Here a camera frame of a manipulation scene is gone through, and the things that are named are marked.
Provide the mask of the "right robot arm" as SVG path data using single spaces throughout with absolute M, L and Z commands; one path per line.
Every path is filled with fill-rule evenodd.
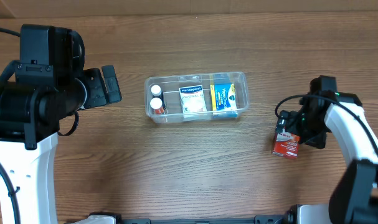
M 347 165 L 329 202 L 294 205 L 279 223 L 378 223 L 378 138 L 368 125 L 360 99 L 338 91 L 335 77 L 310 81 L 309 92 L 297 95 L 298 111 L 275 109 L 278 118 L 273 153 L 293 156 L 300 144 L 326 146 L 328 133 L 337 140 Z

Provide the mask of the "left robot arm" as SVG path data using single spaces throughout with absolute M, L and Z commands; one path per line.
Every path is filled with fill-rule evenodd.
M 60 121 L 122 99 L 115 68 L 86 69 L 72 29 L 24 24 L 20 56 L 0 75 L 3 223 L 56 223 L 54 162 Z

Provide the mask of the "dark bottle white cap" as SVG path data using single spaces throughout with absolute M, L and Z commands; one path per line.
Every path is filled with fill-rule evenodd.
M 163 91 L 159 85 L 153 85 L 150 90 L 154 98 L 160 98 L 161 101 L 164 101 Z

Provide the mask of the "red white small box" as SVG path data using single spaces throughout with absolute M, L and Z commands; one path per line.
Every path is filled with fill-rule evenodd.
M 273 140 L 272 154 L 287 159 L 296 159 L 298 157 L 300 137 L 286 132 L 276 133 Z

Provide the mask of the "white Hansaplast box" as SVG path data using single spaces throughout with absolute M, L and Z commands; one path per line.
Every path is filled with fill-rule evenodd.
M 180 87 L 179 94 L 183 113 L 207 111 L 202 85 Z

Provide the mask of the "blue yellow VapoDrops box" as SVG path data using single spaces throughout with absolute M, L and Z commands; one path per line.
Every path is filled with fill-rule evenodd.
M 230 119 L 238 116 L 235 85 L 210 84 L 212 119 Z

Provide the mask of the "orange vitamin tube white cap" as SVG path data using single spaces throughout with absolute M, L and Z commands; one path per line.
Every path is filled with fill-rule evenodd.
M 162 99 L 155 97 L 150 101 L 150 107 L 153 109 L 154 114 L 165 114 Z

